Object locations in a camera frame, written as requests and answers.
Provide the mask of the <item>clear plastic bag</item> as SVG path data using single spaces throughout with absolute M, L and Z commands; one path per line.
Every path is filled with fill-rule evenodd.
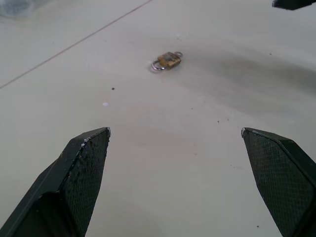
M 24 17 L 32 13 L 36 6 L 36 0 L 0 0 L 0 16 Z

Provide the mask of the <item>small brass padlock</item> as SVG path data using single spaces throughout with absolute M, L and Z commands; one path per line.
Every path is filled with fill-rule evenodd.
M 177 67 L 182 61 L 183 53 L 176 52 L 167 52 L 160 55 L 157 60 L 155 60 L 151 67 L 154 71 L 165 71 L 171 70 L 174 67 Z

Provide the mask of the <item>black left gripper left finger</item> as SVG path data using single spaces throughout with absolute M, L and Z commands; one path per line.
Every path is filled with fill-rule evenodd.
M 71 139 L 31 185 L 0 237 L 85 237 L 99 195 L 108 127 Z

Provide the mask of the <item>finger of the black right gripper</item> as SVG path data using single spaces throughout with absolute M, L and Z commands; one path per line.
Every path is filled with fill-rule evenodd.
M 315 3 L 316 0 L 273 0 L 272 7 L 285 10 L 297 10 Z

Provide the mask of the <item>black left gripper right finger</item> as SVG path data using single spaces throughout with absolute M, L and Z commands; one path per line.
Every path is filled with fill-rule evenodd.
M 243 128 L 257 189 L 282 237 L 316 237 L 316 162 L 293 140 Z

